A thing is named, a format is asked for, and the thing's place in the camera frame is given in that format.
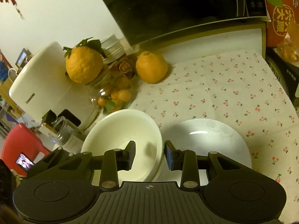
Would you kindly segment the large white bowl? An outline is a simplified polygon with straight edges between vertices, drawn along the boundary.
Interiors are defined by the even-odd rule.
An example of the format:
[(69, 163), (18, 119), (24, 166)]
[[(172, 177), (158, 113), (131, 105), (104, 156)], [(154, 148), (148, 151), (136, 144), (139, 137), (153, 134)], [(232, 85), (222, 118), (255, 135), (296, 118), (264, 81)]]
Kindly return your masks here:
[(156, 121), (156, 118), (154, 116), (150, 116), (151, 120), (153, 121), (153, 123), (155, 124), (155, 140), (156, 140), (156, 158), (155, 158), (155, 164), (154, 167), (152, 169), (152, 171), (150, 172), (152, 174), (152, 176), (150, 177), (151, 181), (158, 181), (159, 180), (159, 176), (161, 175), (161, 166), (162, 166), (162, 162), (163, 162), (163, 158), (164, 158), (164, 142), (163, 142), (163, 136), (161, 133), (161, 126), (162, 124), (160, 122)]

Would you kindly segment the plain white plate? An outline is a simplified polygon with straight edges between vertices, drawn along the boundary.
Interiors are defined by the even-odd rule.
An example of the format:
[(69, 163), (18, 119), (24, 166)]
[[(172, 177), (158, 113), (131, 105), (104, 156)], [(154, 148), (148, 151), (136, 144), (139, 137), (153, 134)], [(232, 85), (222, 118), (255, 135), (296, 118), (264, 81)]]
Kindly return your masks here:
[(170, 140), (177, 150), (192, 150), (207, 156), (216, 151), (247, 167), (252, 167), (246, 142), (230, 126), (212, 119), (192, 119), (162, 130), (163, 141)]

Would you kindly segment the large orange on jar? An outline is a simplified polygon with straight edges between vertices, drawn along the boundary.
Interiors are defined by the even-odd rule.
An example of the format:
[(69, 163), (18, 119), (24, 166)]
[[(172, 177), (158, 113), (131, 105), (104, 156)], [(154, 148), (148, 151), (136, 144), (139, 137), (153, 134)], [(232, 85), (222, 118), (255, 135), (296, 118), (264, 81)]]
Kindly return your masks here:
[(75, 83), (89, 84), (103, 70), (106, 58), (99, 39), (82, 39), (76, 46), (63, 47), (66, 73)]

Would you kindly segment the red gift box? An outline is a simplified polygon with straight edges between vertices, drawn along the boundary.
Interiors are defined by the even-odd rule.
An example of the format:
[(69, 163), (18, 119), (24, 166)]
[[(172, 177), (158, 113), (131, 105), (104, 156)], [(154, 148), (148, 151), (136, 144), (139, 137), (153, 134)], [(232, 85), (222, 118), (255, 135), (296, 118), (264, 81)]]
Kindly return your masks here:
[(266, 0), (270, 21), (266, 28), (266, 46), (275, 48), (283, 41), (291, 21), (298, 23), (298, 0)]

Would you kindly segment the framed picture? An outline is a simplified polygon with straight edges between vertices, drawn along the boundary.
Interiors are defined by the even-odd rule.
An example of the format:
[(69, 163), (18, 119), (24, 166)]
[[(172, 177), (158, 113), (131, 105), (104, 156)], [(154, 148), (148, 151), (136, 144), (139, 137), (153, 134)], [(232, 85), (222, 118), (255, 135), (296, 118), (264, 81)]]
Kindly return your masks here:
[(22, 49), (20, 55), (18, 56), (18, 59), (16, 60), (15, 65), (17, 66), (17, 68), (19, 68), (23, 61), (26, 59), (26, 57), (30, 56), (31, 52), (25, 48)]

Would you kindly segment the red plastic chair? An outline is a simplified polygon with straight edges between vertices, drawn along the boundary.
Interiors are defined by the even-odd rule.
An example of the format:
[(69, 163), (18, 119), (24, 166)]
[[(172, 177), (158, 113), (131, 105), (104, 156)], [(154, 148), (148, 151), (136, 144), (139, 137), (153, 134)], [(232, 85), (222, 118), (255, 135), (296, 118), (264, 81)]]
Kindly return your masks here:
[(19, 175), (26, 176), (24, 167), (17, 164), (17, 159), (24, 154), (27, 159), (33, 162), (39, 153), (47, 156), (51, 151), (46, 148), (42, 141), (33, 131), (23, 123), (17, 124), (7, 135), (1, 151), (1, 160)]

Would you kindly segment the red label jar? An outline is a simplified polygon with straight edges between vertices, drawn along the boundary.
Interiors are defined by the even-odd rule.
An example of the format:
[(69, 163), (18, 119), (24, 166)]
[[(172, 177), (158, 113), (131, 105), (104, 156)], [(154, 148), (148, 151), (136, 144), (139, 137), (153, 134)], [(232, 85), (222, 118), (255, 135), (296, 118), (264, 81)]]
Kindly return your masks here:
[(110, 64), (110, 70), (122, 72), (129, 79), (132, 79), (136, 74), (136, 61), (135, 55), (122, 55)]

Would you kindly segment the large orange on table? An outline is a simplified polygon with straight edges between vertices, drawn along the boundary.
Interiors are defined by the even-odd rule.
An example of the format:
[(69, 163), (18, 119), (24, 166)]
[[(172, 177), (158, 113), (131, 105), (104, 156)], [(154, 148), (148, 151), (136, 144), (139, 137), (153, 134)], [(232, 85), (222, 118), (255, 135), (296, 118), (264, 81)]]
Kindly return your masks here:
[(136, 71), (146, 83), (160, 82), (168, 72), (168, 63), (162, 55), (143, 51), (136, 61)]

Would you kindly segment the stack of white containers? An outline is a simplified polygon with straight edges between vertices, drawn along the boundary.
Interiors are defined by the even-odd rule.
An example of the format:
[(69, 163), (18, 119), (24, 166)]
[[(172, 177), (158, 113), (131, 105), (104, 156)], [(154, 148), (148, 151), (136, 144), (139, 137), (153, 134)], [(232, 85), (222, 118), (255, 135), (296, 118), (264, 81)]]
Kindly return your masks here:
[(103, 59), (103, 63), (105, 64), (110, 64), (125, 54), (123, 45), (114, 34), (102, 39), (100, 42), (106, 56)]

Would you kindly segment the cherry print tablecloth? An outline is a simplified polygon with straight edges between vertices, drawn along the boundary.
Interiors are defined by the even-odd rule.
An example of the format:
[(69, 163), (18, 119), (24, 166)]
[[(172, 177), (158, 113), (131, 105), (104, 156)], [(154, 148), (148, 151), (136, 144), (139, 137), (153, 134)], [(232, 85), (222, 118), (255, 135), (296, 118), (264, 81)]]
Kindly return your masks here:
[(298, 116), (260, 54), (241, 50), (173, 65), (163, 82), (140, 83), (131, 108), (162, 133), (186, 120), (224, 123), (222, 136), (238, 138), (216, 150), (281, 184), (287, 201), (280, 221), (298, 221)]

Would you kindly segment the cream bowl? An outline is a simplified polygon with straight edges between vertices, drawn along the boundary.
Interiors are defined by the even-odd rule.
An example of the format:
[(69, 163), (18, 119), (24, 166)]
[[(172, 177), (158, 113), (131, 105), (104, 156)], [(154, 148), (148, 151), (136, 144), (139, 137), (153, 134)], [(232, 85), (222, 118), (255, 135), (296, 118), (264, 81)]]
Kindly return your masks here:
[(81, 151), (94, 156), (112, 149), (124, 149), (130, 141), (136, 143), (136, 154), (130, 171), (119, 171), (119, 182), (151, 181), (155, 164), (155, 124), (146, 113), (125, 109), (101, 119), (88, 133)]

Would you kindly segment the bag of oranges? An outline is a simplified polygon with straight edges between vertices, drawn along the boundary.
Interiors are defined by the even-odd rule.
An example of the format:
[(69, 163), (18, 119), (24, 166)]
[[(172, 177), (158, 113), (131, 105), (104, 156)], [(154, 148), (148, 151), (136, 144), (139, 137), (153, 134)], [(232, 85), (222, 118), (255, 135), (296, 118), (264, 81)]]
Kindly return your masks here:
[(298, 33), (287, 33), (279, 43), (277, 53), (285, 62), (298, 67)]

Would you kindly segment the glass jar of kumquats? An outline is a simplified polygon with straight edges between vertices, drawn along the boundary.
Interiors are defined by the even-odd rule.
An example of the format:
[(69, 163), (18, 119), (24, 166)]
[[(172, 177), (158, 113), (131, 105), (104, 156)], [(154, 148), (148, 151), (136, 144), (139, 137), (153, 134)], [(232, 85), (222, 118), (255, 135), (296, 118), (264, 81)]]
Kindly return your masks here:
[(88, 84), (91, 102), (104, 115), (126, 109), (136, 97), (136, 88), (123, 72), (104, 65), (100, 74)]

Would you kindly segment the black microwave oven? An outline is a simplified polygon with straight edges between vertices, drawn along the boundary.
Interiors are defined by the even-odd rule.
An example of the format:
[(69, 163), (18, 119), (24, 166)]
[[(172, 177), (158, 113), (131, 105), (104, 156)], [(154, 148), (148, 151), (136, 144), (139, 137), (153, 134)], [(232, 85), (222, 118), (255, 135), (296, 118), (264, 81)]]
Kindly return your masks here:
[(204, 24), (266, 17), (265, 0), (103, 0), (132, 46)]

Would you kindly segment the smartphone with video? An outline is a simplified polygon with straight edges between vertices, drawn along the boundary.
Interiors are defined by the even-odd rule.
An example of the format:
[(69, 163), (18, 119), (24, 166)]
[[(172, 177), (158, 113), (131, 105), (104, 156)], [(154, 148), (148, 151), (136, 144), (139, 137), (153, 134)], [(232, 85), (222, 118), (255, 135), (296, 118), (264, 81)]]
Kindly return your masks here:
[(24, 153), (19, 154), (16, 159), (16, 164), (20, 166), (24, 171), (28, 171), (34, 166), (34, 163)]

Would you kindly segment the cream air fryer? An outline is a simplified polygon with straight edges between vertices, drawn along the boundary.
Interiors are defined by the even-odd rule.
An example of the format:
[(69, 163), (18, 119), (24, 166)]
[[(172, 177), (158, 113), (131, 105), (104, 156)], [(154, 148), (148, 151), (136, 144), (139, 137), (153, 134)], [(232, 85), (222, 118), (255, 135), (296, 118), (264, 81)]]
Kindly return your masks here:
[(36, 122), (47, 114), (63, 116), (80, 130), (86, 130), (99, 114), (91, 94), (90, 87), (66, 74), (64, 51), (56, 41), (29, 60), (9, 90), (10, 98)]

